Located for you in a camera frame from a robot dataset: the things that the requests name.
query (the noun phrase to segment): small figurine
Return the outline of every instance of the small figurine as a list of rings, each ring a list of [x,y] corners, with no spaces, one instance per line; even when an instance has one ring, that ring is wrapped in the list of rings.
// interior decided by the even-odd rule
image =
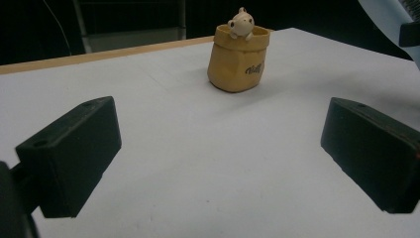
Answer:
[[[238,36],[245,37],[246,41],[249,41],[253,36],[254,25],[253,16],[248,14],[244,7],[240,8],[234,19],[228,22],[231,37],[233,39],[237,39]]]

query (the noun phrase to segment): figurine head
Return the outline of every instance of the figurine head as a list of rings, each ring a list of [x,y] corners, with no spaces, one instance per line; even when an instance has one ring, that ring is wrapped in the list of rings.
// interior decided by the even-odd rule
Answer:
[[[246,37],[247,41],[252,36],[252,31],[255,22],[253,16],[247,13],[245,8],[240,8],[239,13],[228,22],[228,26],[231,29],[231,37],[236,39],[238,36]]]

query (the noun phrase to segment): wooden table edge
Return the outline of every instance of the wooden table edge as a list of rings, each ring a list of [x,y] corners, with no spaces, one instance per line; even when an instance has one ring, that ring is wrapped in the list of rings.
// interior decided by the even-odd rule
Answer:
[[[209,42],[213,42],[213,36],[195,38],[195,39],[189,39],[189,40],[181,40],[181,41],[175,41],[175,42],[168,42],[168,43],[153,44],[153,45],[140,46],[140,47],[134,47],[134,48],[126,48],[126,49],[120,49],[120,50],[114,50],[114,51],[108,51],[108,52],[78,55],[78,56],[72,56],[72,57],[44,59],[44,60],[6,64],[6,65],[0,65],[0,74],[30,71],[30,70],[36,70],[36,69],[78,64],[78,63],[83,63],[83,62],[105,60],[105,59],[118,58],[118,57],[126,57],[130,55],[162,51],[162,50],[167,50],[167,49],[172,49],[172,48],[181,48],[181,47],[187,47],[187,46],[209,43]]]

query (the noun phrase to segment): white toy animal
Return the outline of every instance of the white toy animal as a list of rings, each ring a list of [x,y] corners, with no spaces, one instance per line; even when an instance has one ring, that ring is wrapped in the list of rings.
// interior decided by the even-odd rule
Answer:
[[[238,36],[245,37],[246,41],[249,41],[253,36],[253,28],[255,22],[253,16],[247,13],[245,8],[240,8],[239,13],[228,22],[228,26],[231,29],[231,37],[237,39]]]

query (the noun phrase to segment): white table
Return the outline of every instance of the white table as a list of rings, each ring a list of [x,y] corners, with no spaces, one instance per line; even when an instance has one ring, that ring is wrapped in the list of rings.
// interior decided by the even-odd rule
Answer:
[[[212,43],[0,75],[0,158],[78,105],[112,95],[123,148],[75,219],[42,237],[419,237],[420,211],[391,215],[321,148],[330,98],[420,130],[412,61],[295,29],[273,32],[262,82],[208,81]]]

